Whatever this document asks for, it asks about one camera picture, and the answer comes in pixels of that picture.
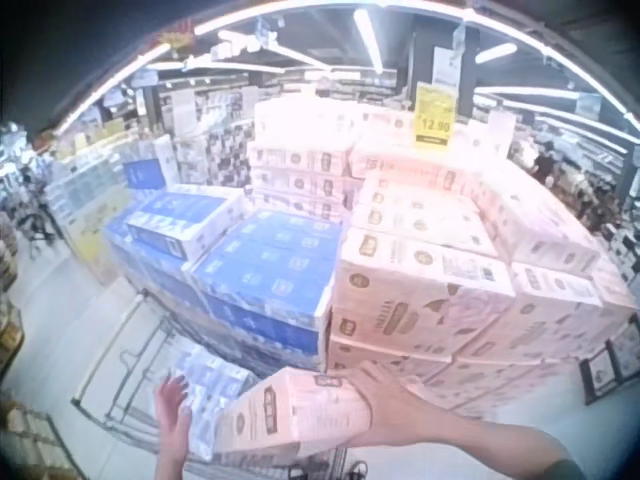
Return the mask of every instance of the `forearm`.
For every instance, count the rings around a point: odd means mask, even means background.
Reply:
[[[465,451],[479,462],[516,479],[536,478],[569,454],[558,440],[529,427],[499,425],[448,414],[438,443]]]
[[[156,463],[154,480],[182,480],[184,462],[180,462],[171,456],[160,452]]]

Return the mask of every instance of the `yellow price sign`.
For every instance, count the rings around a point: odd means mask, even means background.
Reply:
[[[446,88],[418,82],[414,116],[418,147],[447,147],[456,120],[456,95]]]

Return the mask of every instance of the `tiled floor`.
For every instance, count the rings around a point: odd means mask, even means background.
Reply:
[[[70,404],[92,360],[115,331],[133,299],[123,281],[105,290],[59,247],[31,261],[21,253],[19,279],[11,297],[22,309],[26,341],[3,389],[53,417],[76,461],[92,479],[152,478],[154,456],[118,442],[84,418]],[[157,320],[141,313],[125,330],[114,352],[138,344]],[[107,357],[85,402],[98,416],[110,403],[122,364]],[[577,371],[558,379],[545,392],[499,411],[499,421],[532,425],[556,435],[585,468],[589,478],[603,478],[640,429],[640,384],[590,407],[582,404]],[[467,455],[438,445],[367,448],[350,452],[365,459],[370,479],[488,479],[495,476]]]

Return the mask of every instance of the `shopping cart handle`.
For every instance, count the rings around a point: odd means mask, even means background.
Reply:
[[[113,336],[111,337],[111,340],[109,340],[109,343],[107,343],[107,346],[105,347],[105,349],[93,361],[91,368],[85,375],[84,380],[80,384],[80,387],[78,388],[77,393],[71,399],[71,404],[74,407],[80,406],[80,403],[82,402],[82,399],[84,398],[85,393],[87,393],[87,388],[89,387],[89,384],[93,380],[93,377],[95,377],[96,372],[100,367],[100,364],[104,361],[105,357],[109,354],[109,352],[113,348],[113,345],[116,343],[116,340],[122,333],[122,330],[124,330],[124,327],[127,326],[127,323],[129,323],[129,321],[131,320],[131,317],[133,317],[133,315],[136,313],[138,308],[140,308],[140,305],[142,305],[142,302],[144,302],[148,294],[149,292],[146,289],[143,289],[140,293],[138,293],[138,295],[136,295],[136,298],[133,300],[133,303],[129,306],[127,311],[124,312],[124,314],[122,314],[122,318],[120,319],[120,324],[118,325],[118,328],[116,329]]]

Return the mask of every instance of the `hand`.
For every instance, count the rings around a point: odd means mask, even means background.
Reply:
[[[439,442],[457,417],[418,397],[383,367],[363,362],[346,378],[371,408],[371,428],[349,447]]]
[[[160,430],[160,455],[176,463],[184,464],[189,454],[189,428],[191,409],[182,407],[188,387],[184,376],[167,377],[156,388],[154,400],[156,420]]]

